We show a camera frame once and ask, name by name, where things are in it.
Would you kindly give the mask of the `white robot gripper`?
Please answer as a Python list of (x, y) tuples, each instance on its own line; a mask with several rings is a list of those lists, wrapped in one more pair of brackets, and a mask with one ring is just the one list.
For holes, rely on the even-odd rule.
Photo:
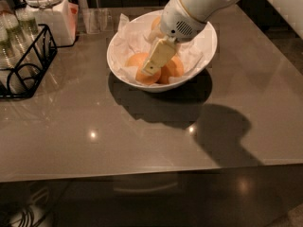
[(213, 0), (169, 0), (160, 26), (151, 30), (148, 42), (153, 43), (149, 56), (143, 63), (142, 72), (152, 76), (175, 54), (176, 41), (191, 41), (206, 26)]

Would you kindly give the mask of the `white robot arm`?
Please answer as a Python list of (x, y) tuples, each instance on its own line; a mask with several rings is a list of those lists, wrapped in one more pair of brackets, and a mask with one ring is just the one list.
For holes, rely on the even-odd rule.
[[(205, 29), (213, 14), (239, 1), (169, 0), (163, 9), (159, 26), (149, 37), (152, 41), (151, 51), (142, 71), (147, 75), (157, 73), (176, 54), (178, 44), (194, 39)], [(303, 38), (303, 0), (266, 1)]]

